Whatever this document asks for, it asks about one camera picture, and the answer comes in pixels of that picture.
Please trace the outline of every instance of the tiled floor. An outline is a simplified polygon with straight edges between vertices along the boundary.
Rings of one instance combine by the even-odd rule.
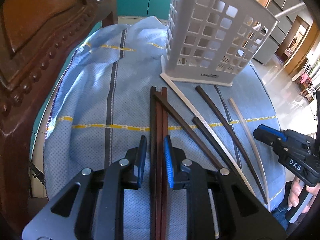
[[[291,129],[303,134],[317,130],[316,100],[311,104],[300,95],[299,88],[283,69],[276,55],[262,65],[256,60],[252,63],[266,86],[271,102],[275,108],[281,129]],[[294,175],[286,170],[286,181],[293,180]]]
[[[124,24],[134,24],[139,20],[140,18],[137,17],[119,17],[119,23]],[[314,100],[309,105],[309,103],[300,96],[296,84],[292,82],[285,71],[280,71],[282,65],[277,57],[272,57],[265,66],[256,60],[252,60],[252,63],[255,65],[258,74],[267,88],[281,128],[295,130],[304,134],[316,132],[317,121],[314,120],[316,101]],[[52,100],[53,96],[44,112],[32,156],[32,162],[42,171],[44,134],[52,106]],[[286,177],[286,180],[290,181],[293,179],[293,174],[287,172]],[[34,196],[46,197],[44,186],[37,179],[32,180],[32,190]]]

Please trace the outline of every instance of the wooden furniture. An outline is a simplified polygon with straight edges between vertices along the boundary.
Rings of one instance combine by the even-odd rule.
[[[28,161],[36,115],[71,50],[116,0],[1,0],[0,211],[20,234],[29,221]]]

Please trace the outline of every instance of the white pole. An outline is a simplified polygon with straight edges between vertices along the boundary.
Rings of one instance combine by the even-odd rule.
[[[276,17],[277,20],[279,20],[282,17],[286,17],[286,16],[288,16],[290,14],[293,14],[295,12],[303,10],[306,7],[307,6],[306,6],[306,4],[304,2],[298,3],[297,5],[294,5],[294,6],[290,7],[290,8],[282,11],[281,13],[276,14],[275,17]]]

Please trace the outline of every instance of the yellow stripe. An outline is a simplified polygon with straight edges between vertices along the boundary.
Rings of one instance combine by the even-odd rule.
[[[103,45],[101,45],[100,47],[102,47],[102,48],[109,48],[109,49],[119,49],[119,50],[125,50],[125,51],[136,51],[136,49],[120,48],[120,47],[117,47],[117,46],[106,45],[106,44],[103,44]]]
[[[267,116],[267,117],[259,117],[259,118],[250,118],[250,119],[245,119],[246,122],[254,122],[254,121],[261,121],[261,120],[268,120],[268,119],[274,119],[277,116]],[[72,122],[73,118],[71,116],[62,116],[58,118],[58,121],[69,121]],[[238,120],[231,121],[229,124],[237,124],[240,123]],[[210,127],[217,127],[217,126],[223,126],[222,123],[210,123]],[[126,130],[131,130],[131,131],[149,131],[149,127],[137,127],[137,126],[128,126],[128,125],[123,125],[123,124],[110,124],[110,125],[105,125],[101,123],[94,123],[94,124],[76,124],[72,125],[73,129],[83,129],[83,128],[89,128],[89,127],[96,127],[96,128],[107,128],[107,129],[126,129]],[[190,125],[192,129],[197,129],[195,125]],[[47,130],[53,130],[54,127],[50,126],[47,128]],[[181,130],[181,126],[169,126],[168,130]]]
[[[69,121],[72,122],[73,118],[71,116],[62,116],[58,118],[58,121]]]
[[[152,43],[152,42],[148,42],[148,44],[152,45],[152,46],[155,46],[156,48],[158,49],[164,49],[164,47],[158,45],[158,44],[155,44],[155,43]]]

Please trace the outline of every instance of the blue fabric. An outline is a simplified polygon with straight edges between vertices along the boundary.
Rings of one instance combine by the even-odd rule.
[[[44,174],[49,198],[53,197],[84,167],[103,169],[125,156],[128,149],[139,145],[141,135],[149,138],[150,87],[166,87],[159,76],[160,57],[165,50],[166,27],[155,17],[135,25],[113,25],[90,36],[74,54],[57,92],[47,126],[44,147]],[[262,202],[262,196],[242,155],[219,120],[198,95],[197,84],[176,83],[209,124],[240,167]],[[271,101],[260,78],[248,65],[233,86],[201,85],[223,115],[237,121],[228,103],[232,97],[253,132],[260,124],[279,129]],[[193,125],[193,114],[177,95],[168,88],[168,101],[177,112]],[[206,169],[216,170],[198,146],[169,116],[172,145],[185,151],[186,156]],[[239,124],[232,127],[261,174],[246,135]],[[199,130],[196,134],[221,160]],[[271,147],[256,141],[267,175],[271,209],[284,197],[284,167],[277,162]],[[139,190],[126,190],[124,200],[124,239],[149,239],[149,152],[144,181]],[[167,238],[186,238],[187,209],[185,191],[168,192]]]

